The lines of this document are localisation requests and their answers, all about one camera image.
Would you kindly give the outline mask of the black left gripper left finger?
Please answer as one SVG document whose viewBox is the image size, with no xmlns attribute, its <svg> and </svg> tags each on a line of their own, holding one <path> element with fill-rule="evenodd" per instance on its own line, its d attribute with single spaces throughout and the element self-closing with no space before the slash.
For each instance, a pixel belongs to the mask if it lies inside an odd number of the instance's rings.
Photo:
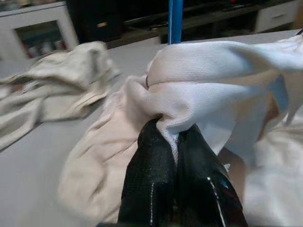
<svg viewBox="0 0 303 227">
<path fill-rule="evenodd" d="M 169 143 L 148 121 L 129 162 L 118 214 L 118 225 L 166 227 L 173 214 L 175 162 Z"/>
</svg>

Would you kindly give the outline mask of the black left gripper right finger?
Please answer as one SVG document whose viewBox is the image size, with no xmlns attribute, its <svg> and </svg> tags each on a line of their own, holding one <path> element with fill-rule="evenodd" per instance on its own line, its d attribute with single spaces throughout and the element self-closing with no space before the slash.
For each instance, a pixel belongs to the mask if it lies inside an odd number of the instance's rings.
<svg viewBox="0 0 303 227">
<path fill-rule="evenodd" d="M 177 206 L 184 227 L 246 227 L 224 165 L 197 125 L 178 137 Z"/>
</svg>

